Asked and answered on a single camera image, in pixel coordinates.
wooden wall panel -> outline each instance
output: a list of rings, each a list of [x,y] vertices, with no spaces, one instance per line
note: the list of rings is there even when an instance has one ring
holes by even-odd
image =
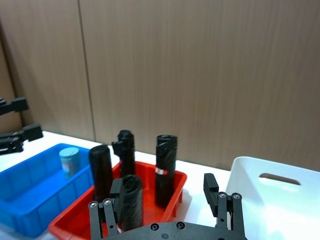
[[[0,0],[0,21],[26,124],[93,140],[77,0]]]
[[[8,66],[0,39],[0,97],[6,101],[15,98],[15,92],[9,76]],[[20,113],[10,112],[0,116],[0,134],[20,130],[22,128]]]
[[[320,169],[318,0],[80,0],[96,138]]]

black cylindrical object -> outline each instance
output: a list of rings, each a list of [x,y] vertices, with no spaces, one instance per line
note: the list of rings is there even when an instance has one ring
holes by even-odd
[[[166,207],[174,193],[178,138],[160,135],[156,139],[155,203]]]
[[[107,145],[95,146],[89,151],[89,161],[94,182],[94,200],[101,203],[109,197],[112,186],[112,166]]]
[[[136,174],[135,139],[129,130],[121,130],[118,141],[112,142],[114,154],[120,158],[120,176]]]
[[[119,219],[123,231],[129,231],[143,225],[143,188],[142,181],[136,175],[123,178],[124,197]]]

red plastic tray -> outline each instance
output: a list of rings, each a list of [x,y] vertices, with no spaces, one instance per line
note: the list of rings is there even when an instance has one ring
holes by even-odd
[[[164,209],[155,203],[155,166],[135,162],[135,171],[143,186],[143,225],[170,222],[176,216],[177,207],[182,202],[182,189],[187,175],[175,171],[174,194]],[[113,170],[113,177],[119,178],[119,164]],[[93,200],[94,186],[58,215],[49,225],[49,232],[61,240],[90,240],[90,218],[88,204]]]

white plastic bin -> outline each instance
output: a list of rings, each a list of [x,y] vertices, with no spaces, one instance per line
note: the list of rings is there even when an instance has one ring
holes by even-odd
[[[242,195],[248,240],[320,239],[320,172],[242,156],[226,192]]]

table surface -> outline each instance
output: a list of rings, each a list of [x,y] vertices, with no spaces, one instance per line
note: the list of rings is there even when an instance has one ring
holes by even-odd
[[[25,142],[24,151],[0,156],[0,172],[23,162],[24,160],[43,152],[44,150],[60,143],[76,145],[79,147],[90,149],[99,145],[98,142],[83,140],[75,137],[60,135],[52,132],[43,132],[44,137],[32,142]],[[112,147],[110,148],[112,166],[114,167],[119,158],[114,155]],[[156,164],[156,156],[153,154],[135,152],[135,159],[139,162]],[[211,209],[207,203],[203,192],[204,174],[214,174],[216,181],[219,184],[219,190],[225,191],[230,171],[217,169],[209,166],[203,166],[185,161],[176,161],[177,171],[187,175],[187,180],[183,187],[183,199],[178,207],[176,218],[173,221],[184,221],[193,224],[205,225],[213,227],[216,224],[216,219],[211,213]],[[0,239],[5,240],[55,240],[56,238],[46,230],[37,238],[23,237],[16,234],[11,229],[0,225]]]

